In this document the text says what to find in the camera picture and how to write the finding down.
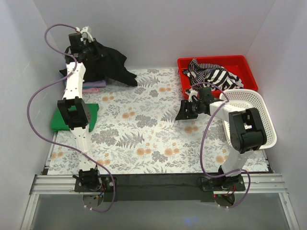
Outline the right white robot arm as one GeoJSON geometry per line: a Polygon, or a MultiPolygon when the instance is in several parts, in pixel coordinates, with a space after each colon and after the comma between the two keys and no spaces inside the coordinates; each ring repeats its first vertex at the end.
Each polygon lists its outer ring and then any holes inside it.
{"type": "Polygon", "coordinates": [[[210,87],[186,90],[188,99],[181,100],[180,109],[175,120],[190,120],[206,114],[210,119],[204,130],[200,147],[200,164],[203,174],[210,179],[217,179],[218,187],[230,189],[253,151],[258,150],[267,142],[265,128],[257,108],[239,108],[230,104],[225,92],[221,92],[224,100],[215,99],[210,87]],[[203,164],[203,150],[207,132],[213,118],[220,118],[229,124],[232,151],[226,161],[220,166],[218,175],[210,175],[203,164]]]}

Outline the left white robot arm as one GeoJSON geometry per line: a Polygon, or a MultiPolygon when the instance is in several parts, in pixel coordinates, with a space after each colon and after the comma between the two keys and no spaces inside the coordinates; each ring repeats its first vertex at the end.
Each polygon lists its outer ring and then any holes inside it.
{"type": "Polygon", "coordinates": [[[95,39],[89,32],[77,31],[69,35],[69,40],[71,52],[65,57],[68,77],[64,95],[57,105],[74,137],[76,148],[81,151],[79,172],[88,173],[96,170],[97,165],[91,160],[91,113],[83,100],[83,79],[86,72],[84,62],[94,59],[99,53],[96,50],[95,39]]]}

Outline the black floral print t-shirt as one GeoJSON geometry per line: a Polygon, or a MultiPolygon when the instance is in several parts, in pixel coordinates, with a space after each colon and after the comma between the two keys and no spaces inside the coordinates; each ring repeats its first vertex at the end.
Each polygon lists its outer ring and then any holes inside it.
{"type": "Polygon", "coordinates": [[[138,86],[137,75],[129,72],[125,67],[127,57],[124,54],[97,41],[93,41],[91,44],[96,48],[96,56],[90,56],[88,60],[83,62],[86,68],[85,82],[110,78],[128,86],[138,86]]]}

